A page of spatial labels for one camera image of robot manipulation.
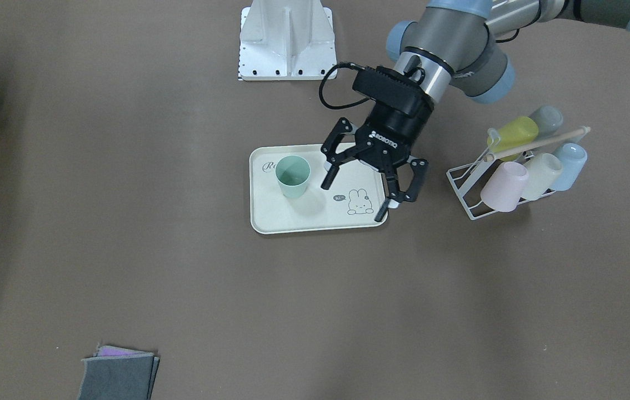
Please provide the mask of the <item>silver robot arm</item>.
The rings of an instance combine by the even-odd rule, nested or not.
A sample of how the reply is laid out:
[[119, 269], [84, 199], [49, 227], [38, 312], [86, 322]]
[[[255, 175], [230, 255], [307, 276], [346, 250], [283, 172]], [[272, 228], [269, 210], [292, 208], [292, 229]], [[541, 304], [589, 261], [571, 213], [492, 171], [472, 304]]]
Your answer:
[[556, 18], [630, 31], [630, 1], [429, 1], [418, 21], [401, 21], [389, 33], [394, 68], [336, 63], [330, 72], [356, 71], [353, 90], [375, 104], [361, 127], [342, 118], [323, 142], [322, 189], [330, 189], [343, 164], [358, 160], [387, 183], [375, 221], [414, 202], [428, 165], [412, 157], [412, 147], [446, 89], [484, 104], [503, 98], [515, 72], [498, 36]]

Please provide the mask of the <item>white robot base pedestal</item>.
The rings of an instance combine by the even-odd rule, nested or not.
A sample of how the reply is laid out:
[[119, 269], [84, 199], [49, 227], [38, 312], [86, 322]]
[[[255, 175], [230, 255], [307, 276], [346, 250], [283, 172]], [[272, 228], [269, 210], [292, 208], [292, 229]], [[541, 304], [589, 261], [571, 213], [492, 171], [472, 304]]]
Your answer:
[[237, 78], [319, 81], [337, 63], [335, 42], [320, 1], [253, 1], [241, 10]]

